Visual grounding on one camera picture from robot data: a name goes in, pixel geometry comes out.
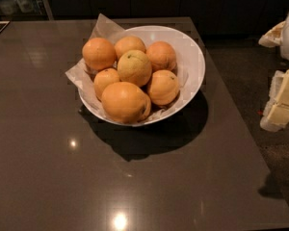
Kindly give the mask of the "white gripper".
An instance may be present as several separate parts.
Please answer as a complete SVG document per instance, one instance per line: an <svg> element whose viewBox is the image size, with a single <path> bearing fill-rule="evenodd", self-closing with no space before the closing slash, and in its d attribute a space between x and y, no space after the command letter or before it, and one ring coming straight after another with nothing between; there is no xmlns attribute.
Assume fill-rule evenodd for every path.
<svg viewBox="0 0 289 231"><path fill-rule="evenodd" d="M289 61L289 15L285 22L281 21L263 35L258 43L268 48L280 46L281 57ZM275 73L269 97L260 127L269 132L277 132L289 123L289 69Z"/></svg>

